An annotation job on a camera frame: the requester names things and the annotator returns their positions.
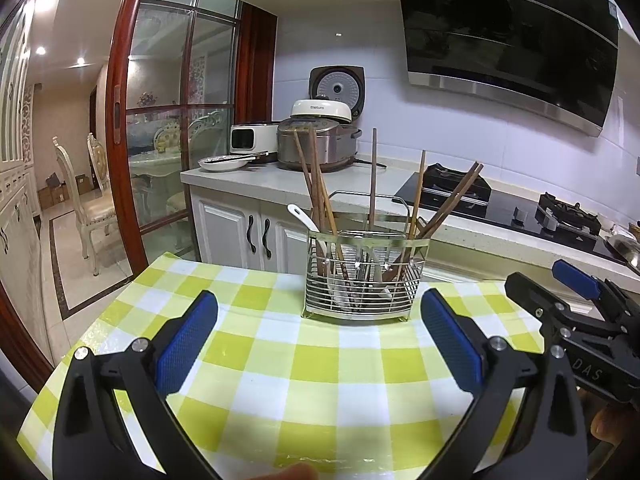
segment silver bolt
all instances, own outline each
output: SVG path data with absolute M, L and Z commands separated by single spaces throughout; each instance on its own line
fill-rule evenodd
M 133 343 L 131 343 L 131 349 L 134 352 L 144 352 L 149 346 L 149 339 L 145 337 L 139 337 Z
M 564 357 L 564 349 L 561 346 L 553 345 L 550 351 L 551 355 L 556 359 L 562 359 Z
M 74 357 L 78 360 L 82 360 L 89 355 L 89 349 L 86 346 L 77 348 L 74 352 Z
M 491 348 L 493 348 L 494 350 L 497 350 L 498 352 L 501 352 L 502 350 L 507 348 L 507 342 L 503 338 L 497 335 L 489 339 L 489 344 L 491 345 Z

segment checkered tablecloth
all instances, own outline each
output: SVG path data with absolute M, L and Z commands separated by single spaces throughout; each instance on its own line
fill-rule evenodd
M 487 335 L 542 350 L 539 322 L 505 297 L 503 282 L 423 283 L 418 298 L 430 286 Z M 218 298 L 218 322 L 168 403 L 225 479 L 305 461 L 322 478 L 414 480 L 471 402 L 420 321 L 418 300 L 409 322 L 302 319 L 303 276 L 165 254 L 89 327 L 27 415 L 18 441 L 48 478 L 58 399 L 74 350 L 115 352 L 138 336 L 152 338 L 204 288 Z M 141 459 L 161 469 L 126 394 L 116 397 Z M 520 400 L 514 392 L 486 463 L 498 457 Z

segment blue gripper pad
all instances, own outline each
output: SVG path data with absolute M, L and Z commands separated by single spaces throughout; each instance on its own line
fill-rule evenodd
M 457 322 L 455 312 L 434 288 L 422 296 L 420 312 L 458 387 L 474 396 L 478 394 L 482 389 L 482 359 Z
M 182 326 L 156 362 L 156 389 L 162 396 L 178 392 L 218 319 L 218 301 L 203 290 L 182 318 Z
M 566 261 L 556 261 L 551 267 L 551 272 L 556 280 L 580 294 L 585 300 L 597 300 L 600 297 L 598 282 Z

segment metal utensil holder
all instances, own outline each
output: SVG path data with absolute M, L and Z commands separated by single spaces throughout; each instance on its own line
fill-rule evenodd
M 336 191 L 330 199 L 337 194 L 369 197 Z M 404 200 L 377 194 L 379 198 L 401 203 L 406 215 L 378 214 L 374 224 L 379 230 L 372 231 L 367 230 L 367 214 L 337 212 L 338 229 L 345 221 L 361 223 L 362 229 L 338 231 L 337 235 L 308 233 L 303 317 L 409 319 L 430 241 L 408 239 L 410 212 Z M 383 281 L 382 276 L 392 269 L 393 279 Z

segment range hood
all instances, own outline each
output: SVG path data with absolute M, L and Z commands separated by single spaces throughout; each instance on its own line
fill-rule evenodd
M 400 0 L 412 84 L 473 94 L 597 137 L 618 62 L 609 0 Z

